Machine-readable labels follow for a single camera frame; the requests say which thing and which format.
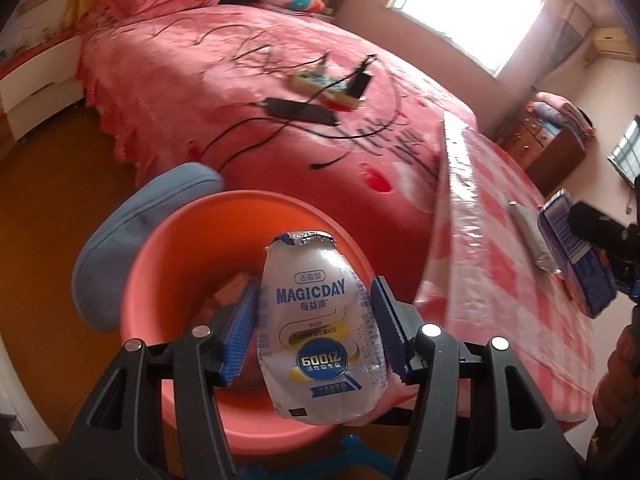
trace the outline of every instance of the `pink bedspread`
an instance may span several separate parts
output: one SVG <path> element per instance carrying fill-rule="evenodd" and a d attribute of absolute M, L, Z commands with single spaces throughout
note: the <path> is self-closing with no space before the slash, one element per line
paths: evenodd
<path fill-rule="evenodd" d="M 253 7 L 188 10 L 85 38 L 79 77 L 88 103 L 101 108 L 116 158 L 136 165 L 139 185 L 200 158 L 227 189 L 304 200 L 355 238 L 398 298 L 414 298 L 431 237 L 442 111 L 475 125 L 466 105 L 362 38 Z M 270 50 L 230 59 L 265 44 Z M 302 99 L 287 89 L 286 67 L 329 48 L 332 75 L 351 73 L 368 54 L 383 61 L 370 68 L 366 104 L 340 112 L 340 128 L 298 123 L 308 130 L 288 126 L 274 136 L 280 125 L 252 103 Z"/>

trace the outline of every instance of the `air conditioner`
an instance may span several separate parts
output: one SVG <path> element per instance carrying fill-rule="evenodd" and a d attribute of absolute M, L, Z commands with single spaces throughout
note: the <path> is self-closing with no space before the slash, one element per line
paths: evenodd
<path fill-rule="evenodd" d="M 638 62 L 638 46 L 623 27 L 600 28 L 593 44 L 601 56 Z"/>

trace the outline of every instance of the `orange bucket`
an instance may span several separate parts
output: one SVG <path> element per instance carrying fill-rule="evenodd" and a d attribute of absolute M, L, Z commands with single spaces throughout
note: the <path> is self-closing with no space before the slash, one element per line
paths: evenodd
<path fill-rule="evenodd" d="M 181 338 L 206 298 L 238 272 L 261 276 L 265 247 L 279 234 L 320 230 L 369 285 L 373 270 L 356 242 L 333 220 L 304 202 L 265 191 L 204 197 L 172 214 L 138 255 L 122 305 L 122 340 L 154 345 Z M 318 440 L 332 426 L 309 426 L 276 414 L 264 382 L 216 391 L 233 453 L 276 454 Z M 162 385 L 162 416 L 175 427 L 174 389 Z"/>

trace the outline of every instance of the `brown cabinet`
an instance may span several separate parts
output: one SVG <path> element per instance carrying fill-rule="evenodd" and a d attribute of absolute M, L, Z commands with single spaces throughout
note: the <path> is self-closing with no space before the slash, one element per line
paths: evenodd
<path fill-rule="evenodd" d="M 501 147 L 545 196 L 559 186 L 585 156 L 580 140 L 570 130 L 564 128 L 554 135 L 528 113 Z"/>

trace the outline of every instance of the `wooden floor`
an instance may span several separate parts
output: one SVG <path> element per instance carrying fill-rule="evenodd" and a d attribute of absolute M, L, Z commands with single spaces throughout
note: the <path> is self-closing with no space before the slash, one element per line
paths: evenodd
<path fill-rule="evenodd" d="M 118 333 L 100 334 L 76 313 L 70 279 L 89 236 L 134 190 L 131 166 L 112 156 L 98 114 L 68 108 L 30 132 L 0 160 L 0 334 L 44 421 L 64 439 L 85 397 L 120 347 Z M 339 450 L 357 433 L 397 457 L 405 428 L 340 428 L 312 448 L 282 456 L 237 457 L 239 465 L 306 463 Z M 172 469 L 179 470 L 168 432 Z M 342 478 L 365 477 L 358 470 Z"/>

